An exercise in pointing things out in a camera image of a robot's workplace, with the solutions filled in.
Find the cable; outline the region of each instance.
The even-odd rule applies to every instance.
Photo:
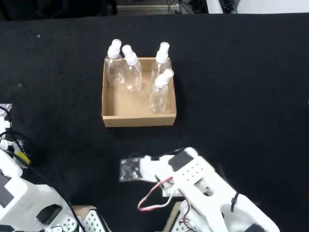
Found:
[[[57,227],[61,227],[61,231],[63,231],[63,227],[62,226],[54,226],[54,227],[52,227],[52,228],[50,228],[51,230],[53,229],[53,228],[57,228]]]
[[[189,14],[190,12],[188,11],[188,9],[187,8],[185,8],[185,6],[183,5],[183,2],[184,1],[180,1],[180,5],[185,9],[185,11],[187,11],[187,13]]]
[[[169,177],[165,180],[161,180],[155,186],[153,186],[153,188],[149,191],[149,193],[141,199],[141,201],[139,202],[139,204],[137,206],[137,209],[143,212],[143,211],[152,211],[154,209],[163,208],[163,207],[167,206],[170,203],[170,201],[171,201],[171,199],[172,199],[172,197],[173,197],[173,195],[174,195],[174,193],[177,189],[174,190],[174,192],[170,195],[168,201],[165,202],[164,204],[155,204],[155,205],[151,205],[151,206],[147,206],[147,207],[141,207],[141,205],[147,200],[147,198],[150,196],[150,194],[152,194],[153,191],[155,191],[160,185],[164,184],[165,182],[168,182],[172,178],[173,177],[171,176],[171,177]]]
[[[169,0],[166,0],[166,4],[168,5],[168,13],[169,14],[173,14],[173,11],[170,9],[170,6],[174,3],[175,0],[173,0],[170,4],[169,4]]]
[[[34,145],[33,145],[32,141],[27,136],[25,136],[24,134],[22,134],[22,133],[20,133],[18,131],[14,131],[14,130],[9,131],[8,130],[8,131],[5,131],[5,132],[2,132],[0,134],[0,139],[2,139],[2,136],[4,136],[5,134],[18,135],[18,136],[22,137],[24,140],[27,140],[32,149],[34,148]]]
[[[5,109],[4,107],[0,106],[0,109],[3,110],[4,112],[6,112],[9,122],[10,122],[10,128],[8,128],[8,131],[13,131],[13,125],[12,125],[12,117],[11,117],[11,113]],[[23,147],[20,145],[20,143],[18,142],[18,140],[16,139],[16,137],[14,136],[14,134],[12,134],[12,138],[14,140],[14,142],[17,144],[18,148],[20,149],[21,152],[23,152],[24,154],[26,154],[25,150],[23,149]]]
[[[49,185],[50,187],[54,188],[55,191],[60,195],[60,197],[63,198],[63,200],[66,202],[66,204],[68,205],[68,207],[70,208],[75,220],[77,221],[78,225],[82,228],[83,232],[86,232],[85,228],[83,227],[82,223],[79,221],[71,203],[63,196],[63,194],[60,193],[60,191],[58,189],[56,189],[55,187],[53,187],[53,185],[51,185],[50,181],[47,180],[43,174],[41,174],[39,171],[37,171],[35,168],[33,168],[32,166],[30,166],[29,164],[27,164],[22,158],[20,158],[17,154],[15,154],[14,152],[11,151],[4,151],[6,153],[8,153],[9,155],[15,157],[19,162],[21,162],[23,165],[25,165],[29,170],[33,171],[33,173],[35,173],[42,181],[44,181],[47,185]]]
[[[193,231],[193,232],[197,232],[197,230],[195,229],[195,228],[192,228],[192,227],[190,227],[190,226],[188,226],[188,224],[187,224],[187,219],[186,219],[186,216],[188,215],[188,213],[190,212],[190,209],[191,209],[191,205],[190,205],[190,203],[189,203],[189,201],[188,201],[188,199],[186,198],[186,197],[184,197],[185,198],[185,200],[187,201],[187,204],[188,204],[188,210],[187,210],[187,212],[184,214],[184,216],[183,216],[183,223],[184,223],[184,225],[189,229],[188,231]]]
[[[5,131],[3,133],[0,134],[0,139],[2,138],[3,135],[5,134],[11,134],[12,137],[14,138],[14,141],[16,142],[17,146],[19,147],[19,149],[24,153],[24,149],[22,148],[22,146],[19,144],[18,140],[15,138],[14,134],[17,134],[19,136],[22,136],[23,138],[26,138],[28,141],[30,141],[30,139],[28,139],[26,136],[24,136],[22,133],[19,133],[19,132],[16,132],[16,131],[13,131],[13,128],[12,128],[12,117],[11,117],[11,114],[10,112],[5,109],[4,107],[0,106],[0,109],[4,110],[9,118],[9,121],[10,121],[10,128],[8,131]],[[4,151],[4,152],[7,152],[9,154],[11,154],[13,157],[15,157],[19,162],[21,162],[23,165],[25,165],[29,170],[32,170],[33,173],[35,173],[40,179],[42,179],[47,185],[49,185],[50,187],[53,187],[50,182],[40,173],[38,172],[35,168],[33,168],[32,166],[30,166],[29,164],[27,164],[22,158],[20,158],[17,154],[15,154],[14,152],[9,152],[9,151]],[[85,228],[83,227],[82,223],[79,221],[71,203],[63,196],[63,194],[60,193],[59,190],[57,190],[55,187],[53,187],[55,189],[56,192],[58,192],[58,194],[63,198],[63,200],[66,202],[66,204],[68,205],[68,207],[70,208],[75,220],[77,221],[78,225],[82,228],[83,232],[86,232]]]

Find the cardboard box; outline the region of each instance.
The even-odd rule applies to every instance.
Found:
[[[151,64],[155,58],[139,58],[143,66],[142,88],[132,93],[125,87],[108,84],[103,71],[102,118],[106,127],[171,126],[176,119],[176,98],[173,79],[169,81],[169,107],[163,114],[150,111]]]

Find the black tablecloth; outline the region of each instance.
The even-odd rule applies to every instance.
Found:
[[[15,130],[36,145],[33,166],[73,204],[97,206],[114,232],[161,230],[172,208],[137,211],[152,184],[119,183],[119,159],[184,146],[220,162],[281,231],[301,231],[309,208],[308,24],[309,14],[1,22],[0,102],[14,103]],[[114,38],[141,57],[170,43],[173,127],[104,127],[102,62]],[[158,192],[149,201],[164,200]]]

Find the plastic bottle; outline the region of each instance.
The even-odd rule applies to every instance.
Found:
[[[120,40],[113,40],[105,59],[107,80],[111,86],[121,86],[125,82],[122,56],[120,55]]]
[[[172,69],[166,69],[154,81],[149,97],[150,110],[153,113],[163,113],[166,111],[169,104],[169,87],[168,83],[174,72]]]
[[[130,92],[138,92],[141,90],[142,66],[135,52],[132,51],[130,45],[122,48],[125,55],[126,64],[124,65],[124,74],[126,78],[126,88]]]
[[[169,43],[162,42],[159,51],[156,53],[155,61],[151,66],[151,85],[155,82],[155,79],[165,71],[165,69],[170,68]]]

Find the white spray cap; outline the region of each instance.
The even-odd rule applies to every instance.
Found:
[[[110,59],[116,59],[119,56],[120,53],[120,47],[121,47],[121,41],[120,40],[113,40],[112,45],[109,47],[107,55]]]
[[[156,53],[155,60],[160,63],[164,64],[169,57],[169,43],[167,42],[162,42],[160,44],[159,51]]]
[[[158,88],[163,88],[169,83],[170,78],[173,76],[174,72],[172,69],[165,69],[165,71],[155,79],[154,83]]]
[[[135,52],[132,51],[132,48],[131,48],[130,45],[123,46],[122,52],[125,55],[126,62],[127,62],[128,65],[135,65],[139,61]]]

